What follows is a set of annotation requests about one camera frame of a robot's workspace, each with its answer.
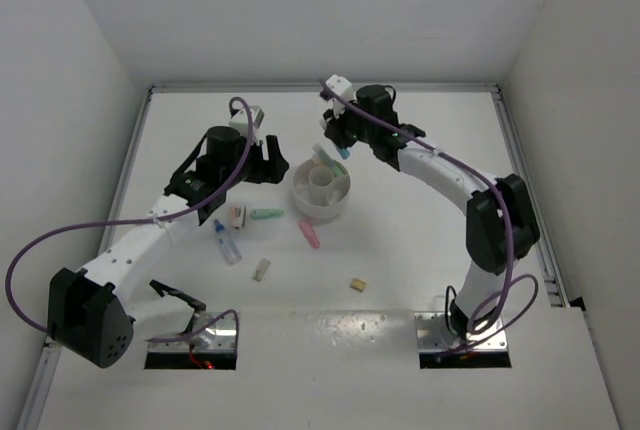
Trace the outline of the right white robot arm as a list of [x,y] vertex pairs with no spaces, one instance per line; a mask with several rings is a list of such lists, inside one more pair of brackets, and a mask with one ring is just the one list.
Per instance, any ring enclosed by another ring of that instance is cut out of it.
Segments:
[[424,130],[401,122],[388,85],[356,89],[334,75],[322,82],[320,96],[330,105],[322,116],[324,135],[337,149],[367,145],[378,160],[427,184],[462,212],[470,266],[446,308],[448,332],[464,341],[495,324],[520,280],[517,263],[540,239],[524,180],[481,172],[429,141]]

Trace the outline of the tan eraser right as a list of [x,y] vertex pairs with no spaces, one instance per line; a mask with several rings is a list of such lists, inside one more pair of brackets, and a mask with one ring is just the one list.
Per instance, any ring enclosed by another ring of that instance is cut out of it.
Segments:
[[362,293],[365,291],[366,285],[367,283],[365,281],[358,278],[353,278],[350,282],[350,288],[359,293]]

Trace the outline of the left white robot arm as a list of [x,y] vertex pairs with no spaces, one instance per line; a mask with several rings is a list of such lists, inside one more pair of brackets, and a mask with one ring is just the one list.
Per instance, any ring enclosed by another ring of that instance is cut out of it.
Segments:
[[191,340],[203,302],[150,281],[157,298],[134,303],[138,285],[162,257],[204,225],[241,182],[278,184],[289,169],[279,141],[257,143],[230,126],[209,128],[149,212],[119,241],[79,270],[63,268],[49,284],[46,333],[99,368],[115,364],[136,340]]

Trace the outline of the metal base plate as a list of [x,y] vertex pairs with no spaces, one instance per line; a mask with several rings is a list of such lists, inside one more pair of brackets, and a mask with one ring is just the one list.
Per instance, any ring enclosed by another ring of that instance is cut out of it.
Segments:
[[415,312],[417,347],[420,354],[436,355],[455,349],[462,352],[501,352],[508,350],[506,331],[501,318],[491,326],[483,324],[479,334],[465,339],[455,336],[446,327],[443,312]]
[[189,332],[153,337],[150,344],[171,346],[193,346],[199,351],[236,352],[238,349],[240,314],[235,310],[226,310],[220,314],[200,314]]

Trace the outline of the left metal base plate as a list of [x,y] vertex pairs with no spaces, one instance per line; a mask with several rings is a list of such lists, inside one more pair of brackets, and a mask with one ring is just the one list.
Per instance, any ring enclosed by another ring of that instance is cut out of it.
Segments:
[[238,349],[240,314],[235,310],[226,310],[220,314],[200,314],[189,332],[153,337],[150,344],[171,346],[193,346],[199,351],[236,352]]

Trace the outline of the clear blue-cap bottle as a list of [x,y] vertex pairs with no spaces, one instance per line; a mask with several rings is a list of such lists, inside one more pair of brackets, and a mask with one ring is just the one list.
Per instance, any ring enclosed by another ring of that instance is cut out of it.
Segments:
[[216,242],[227,264],[233,266],[239,263],[242,260],[242,255],[231,234],[218,219],[214,220],[213,226]]

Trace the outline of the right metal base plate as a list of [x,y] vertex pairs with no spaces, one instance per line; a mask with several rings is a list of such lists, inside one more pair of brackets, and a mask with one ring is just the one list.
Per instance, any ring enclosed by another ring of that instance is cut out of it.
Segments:
[[420,354],[436,355],[455,349],[462,352],[501,352],[508,350],[506,331],[501,318],[491,326],[483,324],[479,334],[465,339],[455,336],[446,327],[443,312],[415,312],[417,347]]

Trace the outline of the green highlighter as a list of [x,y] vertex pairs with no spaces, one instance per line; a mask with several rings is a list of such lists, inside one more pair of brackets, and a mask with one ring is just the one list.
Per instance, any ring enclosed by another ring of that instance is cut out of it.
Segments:
[[281,218],[283,215],[284,211],[282,209],[256,208],[250,212],[252,220]]
[[348,174],[348,172],[336,160],[334,160],[321,145],[315,144],[312,149],[312,161],[315,165],[328,168],[335,177],[346,176]]

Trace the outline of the aluminium frame rail right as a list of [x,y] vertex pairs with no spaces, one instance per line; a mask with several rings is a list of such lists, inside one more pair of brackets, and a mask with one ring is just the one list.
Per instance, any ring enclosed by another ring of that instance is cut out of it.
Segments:
[[514,172],[517,173],[527,185],[532,209],[540,231],[540,238],[536,244],[536,255],[539,261],[542,279],[544,280],[545,293],[552,307],[568,308],[570,306],[569,296],[566,291],[556,252],[550,239],[546,221],[534,191],[531,172],[529,171],[524,147],[514,117],[509,111],[500,87],[496,87],[492,91],[492,99],[507,146],[510,162],[514,168]]

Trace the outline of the beige eraser left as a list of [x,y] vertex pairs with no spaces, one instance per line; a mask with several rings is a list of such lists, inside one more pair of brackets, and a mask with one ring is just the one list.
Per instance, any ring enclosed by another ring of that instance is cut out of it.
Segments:
[[261,282],[268,271],[271,262],[268,259],[262,258],[256,266],[256,269],[253,274],[253,280],[256,282]]

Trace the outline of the aluminium frame rail back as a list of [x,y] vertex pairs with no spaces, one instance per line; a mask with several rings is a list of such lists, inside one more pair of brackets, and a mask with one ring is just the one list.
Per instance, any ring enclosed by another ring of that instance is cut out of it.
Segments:
[[[396,82],[391,83],[400,92],[467,92],[467,93],[498,93],[499,86],[495,83],[428,83],[428,82]],[[211,82],[182,82],[153,85],[150,94],[165,93],[285,93],[320,91],[318,82],[266,82],[266,83],[211,83]]]

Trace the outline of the pink highlighter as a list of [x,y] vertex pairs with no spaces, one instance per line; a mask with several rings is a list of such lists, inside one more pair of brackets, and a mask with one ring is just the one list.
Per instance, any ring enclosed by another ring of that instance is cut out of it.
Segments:
[[300,231],[302,232],[303,236],[305,237],[305,239],[308,241],[308,243],[310,244],[310,246],[313,249],[319,249],[320,248],[320,240],[312,226],[312,224],[306,220],[300,220],[298,222],[298,226]]

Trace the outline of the white round divided organizer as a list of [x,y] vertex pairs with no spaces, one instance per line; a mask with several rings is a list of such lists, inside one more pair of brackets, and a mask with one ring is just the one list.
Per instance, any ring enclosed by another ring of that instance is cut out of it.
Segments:
[[292,178],[295,207],[312,220],[332,220],[343,214],[349,202],[351,178],[346,167],[335,161],[341,174],[312,159],[301,163]]

